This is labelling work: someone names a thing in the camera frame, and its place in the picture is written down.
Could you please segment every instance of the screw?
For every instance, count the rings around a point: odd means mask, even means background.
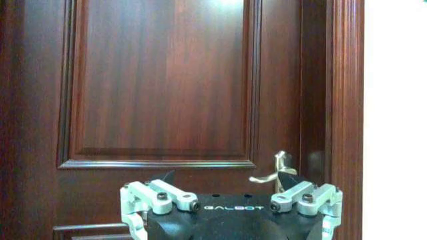
[[[275,201],[271,202],[271,205],[270,205],[270,209],[274,213],[278,213],[280,211],[280,205],[279,203],[276,203]]]
[[[312,204],[314,201],[315,201],[314,195],[311,195],[310,193],[306,193],[306,194],[302,196],[302,200],[303,200],[306,203]]]
[[[194,201],[194,202],[191,203],[191,205],[190,205],[190,210],[191,210],[192,212],[199,212],[199,210],[200,210],[200,203],[199,203],[198,201]]]
[[[160,192],[160,193],[158,194],[158,199],[159,199],[160,201],[168,200],[168,194],[167,194],[166,192]]]

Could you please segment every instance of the reddish brown wood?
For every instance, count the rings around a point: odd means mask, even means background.
[[[15,201],[18,179],[14,94],[15,81],[20,77],[18,60],[23,30],[22,2],[6,0],[0,3],[0,239],[16,235]]]
[[[71,159],[248,158],[248,9],[78,1]]]
[[[331,182],[344,192],[336,239],[362,239],[364,0],[334,2]]]
[[[268,0],[262,7],[259,158],[283,149],[298,161],[302,2]]]
[[[302,98],[300,98],[300,170],[318,184],[327,178],[331,159],[327,126],[331,105],[328,86],[331,69],[328,51],[332,39],[328,37],[328,5],[331,1],[304,0],[302,6]]]

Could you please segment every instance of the door panel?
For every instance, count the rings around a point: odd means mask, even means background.
[[[14,238],[124,234],[120,187],[171,169],[274,192],[248,177],[299,159],[299,0],[18,4]]]
[[[250,8],[78,1],[72,160],[248,159]]]

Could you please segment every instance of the door molding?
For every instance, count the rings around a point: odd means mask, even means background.
[[[364,0],[330,1],[332,11],[331,162],[328,178],[344,192],[338,240],[362,239]]]

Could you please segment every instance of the door handle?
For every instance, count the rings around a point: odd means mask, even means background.
[[[263,177],[251,176],[248,180],[256,184],[266,184],[275,181],[275,192],[283,193],[286,190],[279,180],[279,173],[296,175],[298,171],[286,165],[286,162],[290,163],[292,161],[292,156],[286,151],[280,151],[274,157],[275,157],[275,173]]]

